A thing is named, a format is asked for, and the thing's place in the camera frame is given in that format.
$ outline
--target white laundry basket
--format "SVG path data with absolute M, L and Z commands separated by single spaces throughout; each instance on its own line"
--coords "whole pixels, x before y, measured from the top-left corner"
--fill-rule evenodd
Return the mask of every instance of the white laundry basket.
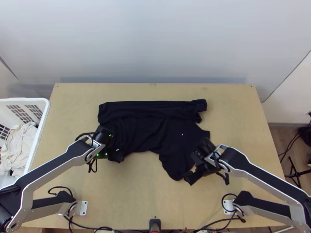
M 38 126 L 24 174 L 30 170 L 32 165 L 49 109 L 50 102 L 45 98 L 0 99 L 0 147 L 6 142 L 9 130 L 14 125 L 35 122 Z M 10 185 L 14 181 L 14 177 L 0 176 L 0 188 Z

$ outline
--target black arm segment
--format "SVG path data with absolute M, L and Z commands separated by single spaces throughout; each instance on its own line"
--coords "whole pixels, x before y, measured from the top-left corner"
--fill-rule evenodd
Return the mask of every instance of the black arm segment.
M 219 162 L 224 163 L 230 170 L 229 173 L 232 172 L 234 176 L 246 176 L 251 182 L 286 201 L 290 210 L 290 216 L 288 217 L 296 223 L 302 217 L 311 228 L 311 198 L 303 190 L 253 165 L 244 154 L 234 148 L 225 149 L 219 158 Z
M 32 197 L 34 192 L 33 189 L 41 187 L 48 181 L 64 172 L 62 171 L 63 169 L 60 169 L 61 166 L 63 166 L 68 161 L 73 160 L 74 158 L 84 155 L 91 148 L 92 147 L 90 145 L 83 141 L 76 141 L 67 148 L 65 153 L 21 176 L 15 181 L 14 184 L 0 189 L 0 231 L 5 231 L 5 225 L 19 212 L 19 209 L 22 207 L 21 205 L 24 192 L 32 192 L 30 194 Z M 81 165 L 86 163 L 84 158 L 81 160 Z M 35 188 L 33 188 L 33 186 L 31 188 L 27 188 L 33 183 L 35 183 Z M 33 204 L 32 209 L 34 209 L 39 206 L 49 206 L 56 200 L 60 203 L 60 198 L 62 196 L 64 197 L 63 202 L 73 200 L 67 195 L 61 195 L 57 197 L 35 200 L 34 202 L 33 199 L 30 199 L 29 201 Z

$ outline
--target wooden table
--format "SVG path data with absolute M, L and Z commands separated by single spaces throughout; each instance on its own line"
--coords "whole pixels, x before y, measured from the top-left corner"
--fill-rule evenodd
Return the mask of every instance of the wooden table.
M 227 84 L 57 83 L 32 169 L 65 152 L 77 135 L 94 131 L 101 103 L 201 98 L 208 107 L 201 113 L 199 126 L 211 131 L 214 144 L 235 147 L 252 163 L 284 178 L 255 87 Z M 230 177 L 229 186 L 217 175 L 203 177 L 193 186 L 184 180 L 174 181 L 162 168 L 158 155 L 149 151 L 133 153 L 121 164 L 99 160 L 97 173 L 89 174 L 87 169 L 87 165 L 71 168 L 37 190 L 34 197 L 48 197 L 49 188 L 67 186 L 78 200 L 89 201 L 87 215 L 76 216 L 74 221 L 119 230 L 148 229 L 149 219 L 154 217 L 161 219 L 163 229 L 197 229 L 227 218 L 221 197 L 241 190 L 280 203 L 242 178 Z M 244 224 L 233 221 L 230 228 L 281 225 L 260 216 L 245 219 Z M 24 226 L 67 228 L 68 222 L 55 214 Z

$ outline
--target power cord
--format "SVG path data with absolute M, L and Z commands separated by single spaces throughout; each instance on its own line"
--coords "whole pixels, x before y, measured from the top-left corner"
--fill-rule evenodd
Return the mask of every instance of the power cord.
M 64 188 L 64 189 L 67 189 L 68 192 L 70 193 L 70 195 L 73 196 L 73 193 L 72 193 L 71 189 L 68 188 L 68 187 L 65 187 L 65 186 L 55 186 L 55 187 L 49 189 L 49 190 L 47 191 L 47 193 L 56 196 L 56 195 L 57 195 L 56 193 L 51 193 L 51 191 L 52 191 L 53 189 L 56 189 L 56 188 Z M 96 232 L 99 231 L 99 230 L 106 230 L 106 231 L 113 231 L 113 232 L 116 232 L 116 233 L 123 233 L 123 232 L 121 232 L 121 231 L 114 230 L 114 229 L 112 229 L 112 228 L 110 228 L 110 227 L 107 227 L 107 226 L 101 226 L 101 227 L 98 227 L 98 228 L 93 228 L 93 227 L 88 227 L 88 226 L 82 226 L 82 225 L 77 224 L 77 223 L 75 223 L 75 222 L 72 221 L 73 216 L 72 216 L 71 218 L 68 218 L 67 216 L 64 215 L 63 217 L 68 221 L 68 228 L 69 228 L 70 233 L 73 233 L 72 228 L 71 228 L 71 224 L 76 225 L 76 226 L 78 226 L 78 227 L 80 227 L 80 228 L 84 228 L 84 229 L 88 229 L 88 230 L 95 230 L 94 233 L 96 233 Z
M 221 201 L 222 207 L 224 207 L 224 205 L 223 205 L 223 200 L 224 200 L 224 198 L 225 198 L 226 196 L 228 196 L 228 195 L 233 195 L 233 196 L 236 197 L 236 195 L 235 195 L 235 194 L 232 194 L 232 193 L 227 193 L 226 195 L 224 195 L 224 196 L 222 197 L 222 201 Z M 229 224 L 231 223 L 232 220 L 240 220 L 240 221 L 243 222 L 243 223 L 246 222 L 245 219 L 243 219 L 243 218 L 241 218 L 241 217 L 239 217 L 239 216 L 238 216 L 238 217 L 234 217 L 234 215 L 236 214 L 237 210 L 228 211 L 228 212 L 232 212 L 231 218 L 217 220 L 217 221 L 215 221 L 215 222 L 212 222 L 212 223 L 210 223 L 210 224 L 205 225 L 204 227 L 202 227 L 202 228 L 200 228 L 200 229 L 194 230 L 193 233 L 197 233 L 198 231 L 202 231 L 202 230 L 214 231 L 214 232 L 216 232 L 216 233 L 219 233 L 220 231 L 225 230 L 225 229 L 229 226 Z M 211 226 L 211 225 L 214 225 L 214 224 L 216 224 L 216 223 L 223 222 L 223 221 L 228 221 L 228 223 L 227 223 L 223 228 L 217 228 L 217 229 L 208 228 L 208 227 Z
M 90 133 L 83 133 L 83 134 L 80 134 L 78 137 L 76 137 L 75 141 L 79 140 L 80 137 L 86 136 L 86 135 L 87 135 L 87 136 L 90 136 L 90 138 L 91 138 L 91 146 L 93 146 L 94 139 L 93 139 L 92 135 L 97 134 L 97 133 L 98 133 L 98 132 L 90 132 Z M 92 159 L 91 161 L 89 161 L 89 162 L 87 163 L 87 165 L 89 166 L 89 171 L 88 171 L 88 173 L 90 173 L 90 172 L 96 173 L 96 172 L 97 172 L 97 159 L 96 159 L 96 158 L 94 158 L 94 159 Z
M 295 143 L 295 141 L 296 141 L 298 138 L 300 138 L 300 135 L 298 135 L 298 134 L 299 134 L 299 132 L 297 132 L 296 135 L 293 137 L 293 139 L 289 142 L 289 144 L 287 145 L 287 148 L 286 148 L 285 152 L 279 154 L 279 156 L 283 155 L 283 156 L 282 156 L 282 159 L 280 160 L 280 162 L 282 162 L 282 161 L 284 160 L 284 158 L 285 158 L 287 152 L 289 152 L 289 150 L 292 148 L 292 146 L 293 146 L 293 144 Z

